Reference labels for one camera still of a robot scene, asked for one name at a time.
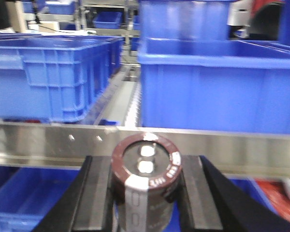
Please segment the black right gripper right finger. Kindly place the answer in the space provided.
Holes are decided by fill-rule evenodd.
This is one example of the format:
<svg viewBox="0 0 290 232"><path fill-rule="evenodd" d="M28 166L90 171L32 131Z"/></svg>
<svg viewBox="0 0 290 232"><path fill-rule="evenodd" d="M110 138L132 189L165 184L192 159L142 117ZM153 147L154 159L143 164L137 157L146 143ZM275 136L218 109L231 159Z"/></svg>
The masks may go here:
<svg viewBox="0 0 290 232"><path fill-rule="evenodd" d="M182 232L290 232L290 222L247 196L205 156L182 157L181 181Z"/></svg>

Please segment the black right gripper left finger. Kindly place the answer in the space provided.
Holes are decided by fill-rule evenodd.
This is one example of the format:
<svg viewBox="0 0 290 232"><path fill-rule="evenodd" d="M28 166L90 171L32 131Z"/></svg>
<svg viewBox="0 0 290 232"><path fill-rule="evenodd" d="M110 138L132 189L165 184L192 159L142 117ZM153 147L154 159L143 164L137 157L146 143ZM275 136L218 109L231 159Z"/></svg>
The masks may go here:
<svg viewBox="0 0 290 232"><path fill-rule="evenodd" d="M110 157L87 156L74 181L33 231L112 231L110 164Z"/></svg>

